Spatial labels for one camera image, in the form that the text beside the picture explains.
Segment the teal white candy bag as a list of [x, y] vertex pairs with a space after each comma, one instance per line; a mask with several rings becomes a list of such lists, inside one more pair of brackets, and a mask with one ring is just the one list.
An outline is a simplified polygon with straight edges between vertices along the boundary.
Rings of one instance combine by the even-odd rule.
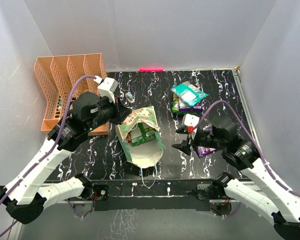
[[175, 85], [170, 90], [174, 94], [176, 94], [184, 103], [191, 107], [208, 96], [207, 93], [200, 90], [189, 81], [185, 81], [179, 85]]

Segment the purple Fox's candy bag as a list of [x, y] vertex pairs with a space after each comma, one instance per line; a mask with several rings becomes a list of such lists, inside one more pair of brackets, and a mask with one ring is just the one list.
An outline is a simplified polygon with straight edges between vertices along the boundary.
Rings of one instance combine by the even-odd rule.
[[196, 112], [201, 113], [203, 111], [202, 105], [197, 102], [195, 105], [188, 105], [186, 102], [182, 101], [180, 98], [178, 99], [178, 106], [180, 112]]

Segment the green Fox's candy bag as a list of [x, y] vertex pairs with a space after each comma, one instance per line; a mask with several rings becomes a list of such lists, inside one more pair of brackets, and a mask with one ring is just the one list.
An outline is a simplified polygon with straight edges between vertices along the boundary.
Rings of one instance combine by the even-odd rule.
[[172, 111], [172, 114], [173, 115], [180, 115], [180, 116], [184, 116], [184, 115], [186, 115], [186, 114], [190, 114], [190, 115], [194, 115], [194, 116], [199, 116], [199, 114], [197, 113], [197, 112], [183, 112], [183, 111], [181, 111], [181, 112], [179, 112], [179, 111]]

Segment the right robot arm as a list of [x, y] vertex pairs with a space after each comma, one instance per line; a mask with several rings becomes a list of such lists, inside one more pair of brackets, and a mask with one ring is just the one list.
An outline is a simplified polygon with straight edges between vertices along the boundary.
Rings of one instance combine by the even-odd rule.
[[223, 172], [205, 189], [205, 193], [220, 199], [229, 197], [238, 200], [270, 222], [283, 239], [300, 240], [300, 198], [272, 179], [273, 171], [267, 170], [256, 146], [239, 136], [237, 124], [231, 118], [215, 118], [211, 130], [196, 128], [199, 120], [197, 116], [186, 114], [175, 132], [185, 134], [187, 138], [172, 147], [188, 156], [198, 147], [220, 150], [227, 163], [262, 190], [259, 193]]

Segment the green illustrated paper bag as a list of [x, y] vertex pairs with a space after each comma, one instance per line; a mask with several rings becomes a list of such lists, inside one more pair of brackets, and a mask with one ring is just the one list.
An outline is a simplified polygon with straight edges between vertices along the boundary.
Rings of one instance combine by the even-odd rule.
[[164, 146], [154, 106], [138, 109], [131, 113], [122, 124], [115, 126], [115, 132], [128, 163], [140, 169], [142, 183], [145, 184], [143, 170], [153, 167], [154, 179], [158, 178], [158, 162], [163, 157]]

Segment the orange green Fox's bag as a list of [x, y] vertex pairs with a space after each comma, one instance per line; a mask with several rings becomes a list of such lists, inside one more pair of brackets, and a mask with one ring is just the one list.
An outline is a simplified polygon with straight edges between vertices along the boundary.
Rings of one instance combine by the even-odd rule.
[[156, 130], [144, 122], [139, 122], [129, 133], [129, 140], [133, 147], [152, 141], [156, 137]]

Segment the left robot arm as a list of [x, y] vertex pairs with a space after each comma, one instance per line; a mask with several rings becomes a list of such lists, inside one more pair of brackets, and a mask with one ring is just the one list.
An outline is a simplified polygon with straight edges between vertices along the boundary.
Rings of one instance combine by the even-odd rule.
[[22, 224], [37, 219], [44, 209], [69, 198], [88, 200], [94, 194], [93, 183], [80, 173], [49, 186], [42, 184], [98, 127], [122, 124], [131, 114], [119, 98], [100, 97], [84, 92], [71, 102], [64, 117], [48, 133], [38, 153], [10, 183], [0, 185], [0, 202], [7, 213]]

